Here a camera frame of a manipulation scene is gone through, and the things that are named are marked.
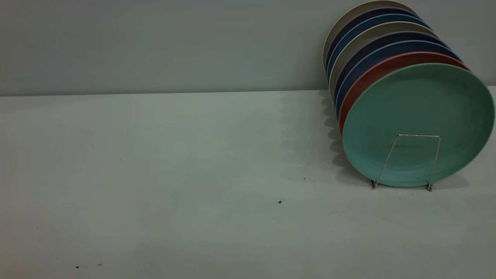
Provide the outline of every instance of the mint green plate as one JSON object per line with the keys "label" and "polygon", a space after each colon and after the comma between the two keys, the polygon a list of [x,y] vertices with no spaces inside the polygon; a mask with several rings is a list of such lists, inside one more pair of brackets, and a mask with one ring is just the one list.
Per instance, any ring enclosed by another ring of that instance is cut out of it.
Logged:
{"label": "mint green plate", "polygon": [[[465,167],[482,150],[495,121],[493,98],[471,72],[447,64],[417,64],[372,84],[355,101],[343,129],[351,164],[377,180],[398,134],[439,135],[432,182]],[[427,184],[437,138],[399,137],[380,183]]]}

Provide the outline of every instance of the stack of plates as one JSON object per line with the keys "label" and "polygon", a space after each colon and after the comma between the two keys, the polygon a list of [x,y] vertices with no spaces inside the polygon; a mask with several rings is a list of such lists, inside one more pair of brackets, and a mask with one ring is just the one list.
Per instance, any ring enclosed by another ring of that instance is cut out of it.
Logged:
{"label": "stack of plates", "polygon": [[[345,153],[377,180],[398,134],[440,136],[432,182],[482,150],[495,119],[487,87],[409,7],[372,1],[332,27],[323,65]],[[381,183],[425,185],[437,137],[400,137]]]}

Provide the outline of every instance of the wall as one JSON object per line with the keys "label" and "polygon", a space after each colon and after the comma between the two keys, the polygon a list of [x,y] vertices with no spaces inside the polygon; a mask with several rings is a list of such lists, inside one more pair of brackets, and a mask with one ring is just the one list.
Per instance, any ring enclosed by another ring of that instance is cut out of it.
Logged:
{"label": "wall", "polygon": [[[325,88],[323,40],[361,0],[0,0],[0,95]],[[405,0],[487,84],[494,1]]]}

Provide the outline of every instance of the navy blue plate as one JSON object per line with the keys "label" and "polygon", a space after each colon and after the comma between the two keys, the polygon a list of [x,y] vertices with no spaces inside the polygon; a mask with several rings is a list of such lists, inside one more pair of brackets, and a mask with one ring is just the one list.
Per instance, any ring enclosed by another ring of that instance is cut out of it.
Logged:
{"label": "navy blue plate", "polygon": [[365,56],[367,56],[368,54],[370,54],[374,50],[380,49],[383,46],[387,46],[389,44],[396,43],[396,42],[410,41],[410,40],[421,40],[421,41],[433,42],[433,43],[437,43],[437,44],[440,44],[442,46],[448,47],[440,39],[438,39],[432,35],[423,33],[423,32],[401,31],[401,32],[394,32],[391,34],[381,36],[381,37],[371,41],[370,43],[364,45],[353,56],[351,56],[351,58],[346,62],[345,66],[343,67],[343,69],[339,73],[338,78],[337,78],[336,83],[335,83],[334,100],[336,100],[338,89],[341,86],[341,83],[343,82],[346,75]]}
{"label": "navy blue plate", "polygon": [[410,40],[410,41],[401,41],[397,43],[392,43],[387,46],[384,46],[365,56],[346,75],[336,95],[337,98],[335,101],[336,116],[339,117],[341,104],[343,103],[344,97],[346,96],[346,93],[348,92],[350,87],[363,73],[365,73],[368,69],[370,69],[370,67],[373,67],[375,64],[384,61],[390,57],[403,53],[417,52],[417,51],[429,51],[429,52],[441,53],[453,57],[458,61],[462,62],[461,59],[456,54],[454,54],[449,48],[433,42]]}
{"label": "navy blue plate", "polygon": [[421,19],[418,19],[417,17],[411,15],[405,15],[405,14],[398,14],[398,13],[378,15],[363,21],[362,23],[358,24],[357,26],[353,27],[350,31],[348,31],[343,36],[343,38],[339,40],[339,42],[336,44],[336,47],[332,50],[332,54],[329,57],[329,61],[327,62],[327,69],[326,69],[327,83],[329,84],[329,76],[331,74],[331,70],[332,70],[332,66],[334,65],[334,62],[336,61],[338,55],[341,53],[344,47],[349,42],[351,42],[351,40],[353,40],[356,36],[358,36],[360,33],[364,32],[369,28],[372,28],[382,23],[387,23],[392,21],[413,22],[431,29],[425,22],[423,22]]}
{"label": "navy blue plate", "polygon": [[341,30],[339,30],[336,37],[332,39],[332,43],[330,44],[329,49],[327,50],[327,55],[325,57],[325,65],[327,65],[327,62],[329,61],[329,57],[331,56],[332,51],[336,47],[336,44],[339,42],[339,40],[341,40],[341,38],[343,38],[343,36],[346,33],[348,33],[348,31],[350,31],[353,27],[357,26],[358,24],[369,18],[383,14],[390,14],[390,13],[399,13],[399,14],[406,14],[406,15],[418,17],[416,14],[408,10],[401,8],[394,8],[394,7],[382,7],[382,8],[371,9],[357,15],[357,17],[353,18],[350,22],[348,22],[348,24],[346,24]]}

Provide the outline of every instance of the wire plate stand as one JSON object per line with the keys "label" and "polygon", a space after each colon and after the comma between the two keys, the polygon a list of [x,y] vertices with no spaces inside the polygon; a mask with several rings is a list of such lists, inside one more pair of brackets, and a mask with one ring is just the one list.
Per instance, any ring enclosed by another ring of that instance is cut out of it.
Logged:
{"label": "wire plate stand", "polygon": [[380,178],[382,176],[382,173],[384,172],[384,169],[386,168],[387,162],[389,161],[389,157],[391,156],[391,153],[393,152],[394,146],[396,145],[396,141],[400,137],[426,137],[426,138],[437,138],[437,148],[435,150],[435,155],[434,155],[434,162],[433,162],[433,167],[431,170],[431,176],[429,177],[429,182],[426,184],[427,191],[432,192],[433,190],[433,185],[432,185],[432,178],[434,175],[434,168],[435,168],[435,163],[437,161],[437,155],[439,153],[439,146],[441,145],[441,136],[436,136],[436,135],[414,135],[414,134],[398,134],[394,138],[393,145],[391,146],[391,149],[389,150],[389,153],[387,154],[386,161],[382,165],[382,169],[380,170],[379,177],[377,178],[376,181],[370,179],[370,183],[372,186],[372,189],[375,189],[377,185],[379,185]]}

